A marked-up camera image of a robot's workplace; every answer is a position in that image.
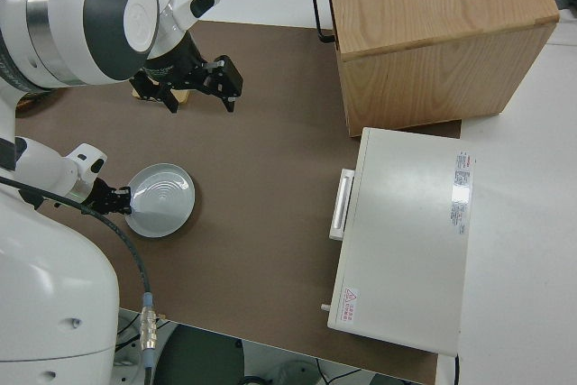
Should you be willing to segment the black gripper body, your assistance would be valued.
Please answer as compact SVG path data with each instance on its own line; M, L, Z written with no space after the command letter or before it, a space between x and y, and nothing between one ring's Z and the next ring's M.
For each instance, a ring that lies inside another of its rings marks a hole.
M159 83L182 84L185 77L204 63L191 35L184 35L170 51L159 57L146 60L143 71Z
M101 215L116 212L115 189L109 187L101 178L96 178L89 195L85 199L85 206Z

